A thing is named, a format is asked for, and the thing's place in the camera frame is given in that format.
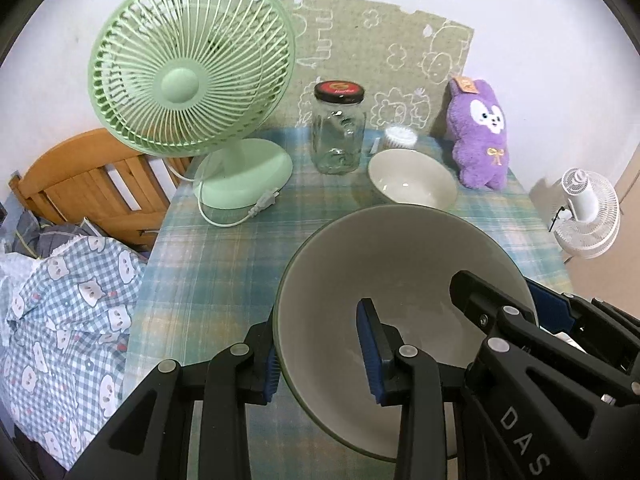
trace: wooden headboard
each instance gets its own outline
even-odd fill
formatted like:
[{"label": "wooden headboard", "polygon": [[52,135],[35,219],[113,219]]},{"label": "wooden headboard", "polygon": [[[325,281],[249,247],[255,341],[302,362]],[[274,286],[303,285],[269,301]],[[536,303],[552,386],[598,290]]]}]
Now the wooden headboard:
[{"label": "wooden headboard", "polygon": [[[180,174],[190,158],[169,158]],[[138,202],[133,211],[110,179],[105,165],[113,164]],[[177,186],[178,179],[170,174]],[[148,161],[106,129],[79,134],[42,155],[24,177],[12,177],[9,187],[22,206],[54,224],[98,224],[109,236],[150,248],[169,206]]]}]

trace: silver screw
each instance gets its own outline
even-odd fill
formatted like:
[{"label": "silver screw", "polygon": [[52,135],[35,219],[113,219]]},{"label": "silver screw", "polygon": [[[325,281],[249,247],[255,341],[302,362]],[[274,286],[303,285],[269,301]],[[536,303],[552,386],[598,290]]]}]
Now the silver screw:
[{"label": "silver screw", "polygon": [[511,306],[511,305],[505,305],[502,309],[507,314],[511,314],[512,316],[517,316],[520,313],[520,311],[517,308],[515,308],[514,306]]},{"label": "silver screw", "polygon": [[607,404],[610,404],[611,406],[613,406],[616,403],[616,399],[611,397],[609,394],[604,394],[602,397],[600,397],[600,400],[602,402],[606,402]]},{"label": "silver screw", "polygon": [[249,353],[249,345],[245,345],[244,343],[236,343],[231,347],[230,352],[233,355],[247,355]]},{"label": "silver screw", "polygon": [[162,374],[167,374],[175,370],[175,361],[173,359],[165,359],[158,363],[158,371]]},{"label": "silver screw", "polygon": [[489,338],[489,341],[487,341],[486,343],[489,345],[489,348],[494,352],[504,353],[504,352],[508,352],[509,348],[511,348],[509,346],[509,343],[507,343],[504,339],[500,337],[491,337]]},{"label": "silver screw", "polygon": [[411,345],[402,345],[398,352],[402,357],[416,357],[418,355],[418,349]]}]

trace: plaid tablecloth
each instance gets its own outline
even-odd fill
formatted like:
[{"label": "plaid tablecloth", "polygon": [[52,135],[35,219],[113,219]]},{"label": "plaid tablecloth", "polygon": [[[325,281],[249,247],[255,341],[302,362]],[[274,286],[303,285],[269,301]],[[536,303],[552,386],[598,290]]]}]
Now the plaid tablecloth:
[{"label": "plaid tablecloth", "polygon": [[[365,147],[379,134],[367,132]],[[367,156],[355,172],[327,176],[311,163],[306,130],[275,130],[262,136],[279,143],[293,159],[293,175],[276,205],[238,227],[223,229],[200,217],[191,186],[183,184],[176,192],[140,288],[130,329],[126,394],[162,359],[192,364],[244,339],[252,324],[269,315],[282,273],[297,248],[328,221],[380,202],[367,179]],[[418,149],[454,172],[451,147],[425,137]],[[494,238],[525,276],[558,291],[570,290],[558,246],[511,173],[502,193],[461,186],[451,212]],[[212,217],[234,221],[244,214],[215,212]],[[284,380],[269,406],[248,406],[247,424],[257,480],[393,476],[393,464],[360,455],[324,434]],[[190,477],[195,478],[192,457],[197,457],[197,444],[190,450]]]}]

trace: cartoon bear print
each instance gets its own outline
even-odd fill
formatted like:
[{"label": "cartoon bear print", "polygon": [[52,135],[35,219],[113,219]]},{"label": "cartoon bear print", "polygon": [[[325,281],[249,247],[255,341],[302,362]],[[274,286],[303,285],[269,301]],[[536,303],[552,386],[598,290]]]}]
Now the cartoon bear print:
[{"label": "cartoon bear print", "polygon": [[115,334],[102,334],[98,338],[98,344],[113,343],[117,339],[118,339],[118,333],[117,332]]},{"label": "cartoon bear print", "polygon": [[111,330],[116,332],[117,330],[126,330],[131,326],[131,318],[127,312],[127,307],[124,305],[114,306],[107,310],[109,316],[109,324]]},{"label": "cartoon bear print", "polygon": [[56,330],[56,339],[58,340],[56,346],[58,350],[64,351],[69,346],[69,340],[71,339],[71,330]]},{"label": "cartoon bear print", "polygon": [[90,279],[88,282],[79,283],[78,290],[80,291],[82,299],[90,306],[95,306],[98,300],[104,296],[104,292],[100,288],[100,285],[98,285],[98,282],[95,281],[95,278]]},{"label": "cartoon bear print", "polygon": [[49,368],[47,367],[47,363],[44,360],[44,354],[42,352],[42,346],[40,346],[40,342],[36,341],[33,345],[33,360],[36,363],[36,368],[41,371],[43,374],[49,373]]},{"label": "cartoon bear print", "polygon": [[84,447],[86,448],[91,443],[91,441],[95,438],[95,434],[89,433],[88,431],[83,431],[82,438],[84,438]]},{"label": "cartoon bear print", "polygon": [[117,403],[115,384],[113,383],[113,377],[109,374],[105,375],[100,382],[100,408],[104,418],[109,418],[116,412]]},{"label": "cartoon bear print", "polygon": [[56,436],[50,431],[44,433],[43,436],[44,444],[47,448],[47,453],[49,453],[53,458],[62,460],[62,448],[60,447],[60,443],[58,442]]},{"label": "cartoon bear print", "polygon": [[18,408],[14,403],[11,403],[9,405],[9,409],[11,410],[11,418],[14,422],[20,422],[20,408]]},{"label": "cartoon bear print", "polygon": [[136,269],[133,268],[131,263],[131,253],[129,251],[122,251],[118,255],[118,270],[123,283],[131,283],[136,275]]},{"label": "cartoon bear print", "polygon": [[89,236],[87,243],[89,244],[89,250],[100,253],[104,249],[104,236]]},{"label": "cartoon bear print", "polygon": [[14,299],[11,302],[11,310],[18,319],[24,314],[24,300],[20,294],[14,294]]},{"label": "cartoon bear print", "polygon": [[76,453],[80,453],[81,444],[80,436],[78,435],[78,427],[72,420],[69,421],[69,437],[71,440],[71,447]]},{"label": "cartoon bear print", "polygon": [[22,387],[27,390],[30,394],[36,389],[36,382],[38,381],[38,377],[36,372],[33,371],[29,365],[22,372]]},{"label": "cartoon bear print", "polygon": [[50,278],[55,282],[60,278],[69,275],[69,269],[66,266],[66,261],[62,256],[49,258],[49,261],[47,261],[47,270],[49,271]]}]

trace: electric fan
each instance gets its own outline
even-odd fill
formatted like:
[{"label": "electric fan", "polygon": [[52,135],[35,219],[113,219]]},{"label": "electric fan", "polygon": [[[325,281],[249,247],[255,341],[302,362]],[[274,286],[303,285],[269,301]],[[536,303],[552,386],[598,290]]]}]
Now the electric fan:
[{"label": "electric fan", "polygon": [[550,229],[558,244],[572,256],[604,254],[620,228],[620,204],[613,185],[593,171],[571,168],[560,180],[558,195],[560,190],[562,198],[554,208]]},{"label": "electric fan", "polygon": [[126,0],[94,44],[90,97],[127,146],[163,157],[209,153],[194,179],[200,211],[200,202],[258,203],[246,219],[291,176],[285,150],[244,137],[280,101],[293,63],[279,0]]}]

